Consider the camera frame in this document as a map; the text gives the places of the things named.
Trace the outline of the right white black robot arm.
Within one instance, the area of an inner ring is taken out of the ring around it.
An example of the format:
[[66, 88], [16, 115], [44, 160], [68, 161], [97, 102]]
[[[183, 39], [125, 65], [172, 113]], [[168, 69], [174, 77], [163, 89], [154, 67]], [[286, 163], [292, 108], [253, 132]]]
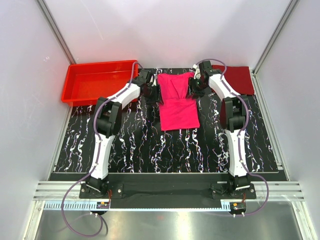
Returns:
[[232, 198], [239, 198], [250, 187], [246, 163], [245, 129], [249, 123], [248, 98], [227, 82], [223, 71], [213, 68], [211, 59], [193, 65], [194, 76], [188, 80], [187, 98], [201, 98], [211, 88], [221, 100], [219, 121], [227, 136], [229, 170], [226, 190]]

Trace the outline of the bright pink t-shirt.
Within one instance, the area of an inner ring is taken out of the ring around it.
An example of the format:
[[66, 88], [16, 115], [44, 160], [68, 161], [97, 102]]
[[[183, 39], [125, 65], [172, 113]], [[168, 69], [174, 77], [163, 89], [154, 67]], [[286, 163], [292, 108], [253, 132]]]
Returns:
[[200, 127], [197, 103], [192, 98], [186, 98], [189, 78], [193, 77], [193, 72], [177, 75], [162, 73], [157, 76], [163, 100], [163, 104], [159, 105], [162, 131]]

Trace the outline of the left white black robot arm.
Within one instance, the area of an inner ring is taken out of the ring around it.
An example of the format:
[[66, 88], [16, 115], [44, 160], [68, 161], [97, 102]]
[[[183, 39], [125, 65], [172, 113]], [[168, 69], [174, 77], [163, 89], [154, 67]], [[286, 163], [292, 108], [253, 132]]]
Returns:
[[160, 85], [146, 69], [142, 69], [115, 94], [97, 100], [93, 118], [93, 161], [85, 179], [86, 186], [97, 198], [108, 193], [109, 157], [113, 141], [122, 127], [122, 110], [140, 96], [145, 97], [148, 104], [163, 103]]

